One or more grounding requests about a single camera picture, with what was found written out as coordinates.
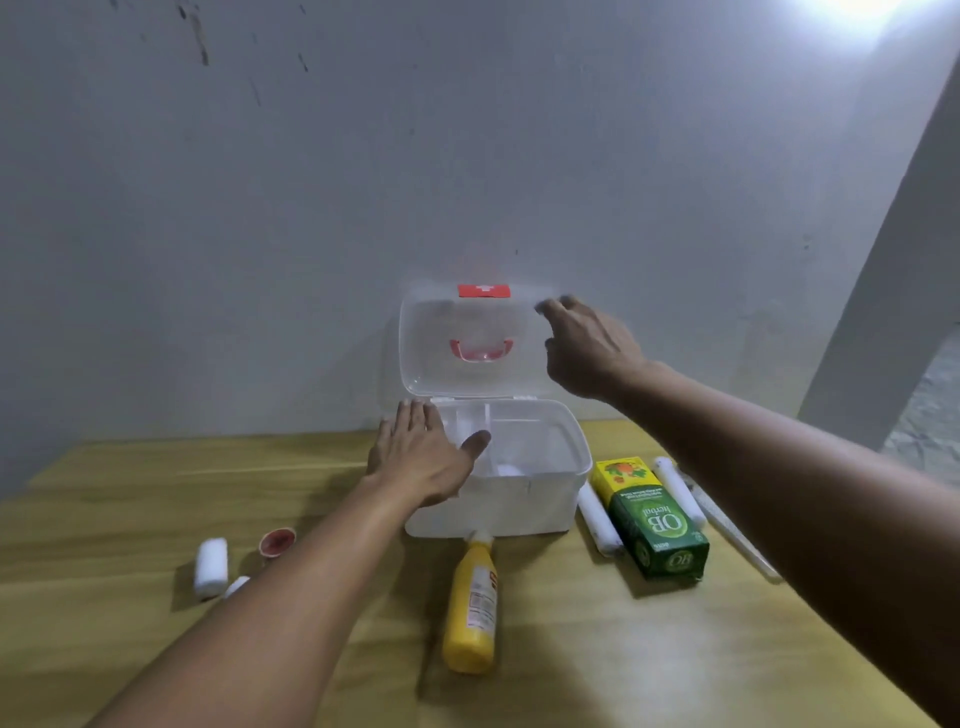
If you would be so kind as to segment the green and yellow carton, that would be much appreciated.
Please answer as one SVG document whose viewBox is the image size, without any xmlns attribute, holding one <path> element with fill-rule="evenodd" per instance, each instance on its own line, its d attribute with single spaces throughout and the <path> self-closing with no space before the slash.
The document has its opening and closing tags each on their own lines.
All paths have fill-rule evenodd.
<svg viewBox="0 0 960 728">
<path fill-rule="evenodd" d="M 642 458 L 597 460 L 589 483 L 643 577 L 703 579 L 709 539 Z"/>
</svg>

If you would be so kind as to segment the short white gauze roll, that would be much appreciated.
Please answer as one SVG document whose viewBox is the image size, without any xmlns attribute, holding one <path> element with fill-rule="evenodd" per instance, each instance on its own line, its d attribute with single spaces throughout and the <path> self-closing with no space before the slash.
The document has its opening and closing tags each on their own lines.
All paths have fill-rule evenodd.
<svg viewBox="0 0 960 728">
<path fill-rule="evenodd" d="M 230 584 L 229 546 L 225 538 L 210 538 L 199 546 L 195 558 L 193 592 L 198 601 L 216 599 Z"/>
</svg>

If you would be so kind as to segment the white bandage roll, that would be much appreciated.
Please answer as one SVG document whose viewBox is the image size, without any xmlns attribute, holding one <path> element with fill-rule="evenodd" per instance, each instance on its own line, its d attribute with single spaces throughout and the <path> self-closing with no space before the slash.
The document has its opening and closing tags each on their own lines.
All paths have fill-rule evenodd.
<svg viewBox="0 0 960 728">
<path fill-rule="evenodd" d="M 596 552 L 606 559 L 616 559 L 626 554 L 626 547 L 617 528 L 588 481 L 585 481 L 578 491 L 577 507 Z"/>
<path fill-rule="evenodd" d="M 651 468 L 690 522 L 702 530 L 708 522 L 707 517 L 674 461 L 668 456 L 658 456 L 654 458 Z"/>
</svg>

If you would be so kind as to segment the yellow plastic bottle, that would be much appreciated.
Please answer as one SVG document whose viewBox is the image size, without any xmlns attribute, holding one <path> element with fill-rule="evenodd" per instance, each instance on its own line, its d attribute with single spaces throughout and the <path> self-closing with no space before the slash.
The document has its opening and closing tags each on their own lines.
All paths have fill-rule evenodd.
<svg viewBox="0 0 960 728">
<path fill-rule="evenodd" d="M 441 658 L 455 674 L 482 675 L 496 661 L 499 577 L 494 537 L 474 531 L 453 574 Z"/>
</svg>

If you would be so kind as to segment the person's right hand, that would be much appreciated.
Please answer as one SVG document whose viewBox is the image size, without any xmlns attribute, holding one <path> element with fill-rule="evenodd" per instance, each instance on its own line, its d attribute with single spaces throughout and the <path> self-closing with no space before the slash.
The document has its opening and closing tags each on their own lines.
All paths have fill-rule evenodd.
<svg viewBox="0 0 960 728">
<path fill-rule="evenodd" d="M 552 379 L 567 393 L 616 405 L 640 381 L 649 362 L 640 344 L 617 318 L 577 297 L 547 297 L 535 311 L 566 346 L 568 376 Z"/>
</svg>

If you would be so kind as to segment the person's left hand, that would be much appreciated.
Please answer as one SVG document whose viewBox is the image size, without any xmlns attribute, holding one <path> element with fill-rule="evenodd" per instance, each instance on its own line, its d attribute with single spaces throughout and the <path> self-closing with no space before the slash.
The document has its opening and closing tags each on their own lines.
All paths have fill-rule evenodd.
<svg viewBox="0 0 960 728">
<path fill-rule="evenodd" d="M 476 465 L 459 452 L 462 443 L 450 441 L 433 403 L 422 400 L 426 430 L 409 431 L 411 401 L 404 399 L 397 406 L 389 452 L 378 452 L 376 436 L 359 484 L 363 494 L 371 494 L 407 516 L 457 495 Z"/>
</svg>

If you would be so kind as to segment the clear wrapped long stick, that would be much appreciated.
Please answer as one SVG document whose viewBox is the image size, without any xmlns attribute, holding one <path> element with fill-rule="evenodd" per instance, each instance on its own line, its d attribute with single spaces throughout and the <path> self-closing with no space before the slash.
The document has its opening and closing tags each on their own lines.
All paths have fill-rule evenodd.
<svg viewBox="0 0 960 728">
<path fill-rule="evenodd" d="M 691 478 L 682 476 L 693 500 L 700 507 L 707 522 L 754 567 L 769 583 L 784 583 L 784 578 L 762 553 L 747 539 L 734 522 L 719 508 L 715 501 Z"/>
</svg>

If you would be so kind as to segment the person's right forearm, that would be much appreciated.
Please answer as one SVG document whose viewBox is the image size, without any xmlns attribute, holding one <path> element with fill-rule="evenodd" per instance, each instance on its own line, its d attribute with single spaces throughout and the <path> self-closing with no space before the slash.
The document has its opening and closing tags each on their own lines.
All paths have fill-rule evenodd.
<svg viewBox="0 0 960 728">
<path fill-rule="evenodd" d="M 685 469 L 827 624 L 960 728 L 960 490 L 665 365 L 602 399 Z"/>
</svg>

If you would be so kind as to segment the person's left forearm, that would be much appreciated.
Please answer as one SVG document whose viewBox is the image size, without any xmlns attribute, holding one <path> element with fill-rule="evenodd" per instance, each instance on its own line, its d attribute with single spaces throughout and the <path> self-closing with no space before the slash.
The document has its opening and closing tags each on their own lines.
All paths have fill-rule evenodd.
<svg viewBox="0 0 960 728">
<path fill-rule="evenodd" d="M 278 562 L 184 632 L 86 728 L 309 728 L 392 540 L 462 478 L 363 478 Z"/>
</svg>

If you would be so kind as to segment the white translucent first aid box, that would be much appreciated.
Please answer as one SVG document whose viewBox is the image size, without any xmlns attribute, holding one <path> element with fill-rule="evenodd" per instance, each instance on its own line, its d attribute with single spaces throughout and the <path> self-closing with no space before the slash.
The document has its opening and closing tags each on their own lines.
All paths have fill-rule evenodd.
<svg viewBox="0 0 960 728">
<path fill-rule="evenodd" d="M 491 440 L 462 489 L 418 509 L 405 531 L 422 539 L 566 532 L 593 457 L 546 371 L 551 329 L 535 307 L 552 294 L 508 284 L 510 298 L 461 298 L 457 285 L 408 289 L 398 316 L 399 375 L 413 398 L 438 407 L 451 442 L 476 431 L 489 431 Z M 466 363 L 450 350 L 451 339 L 482 346 L 505 338 L 513 349 L 492 363 Z"/>
</svg>

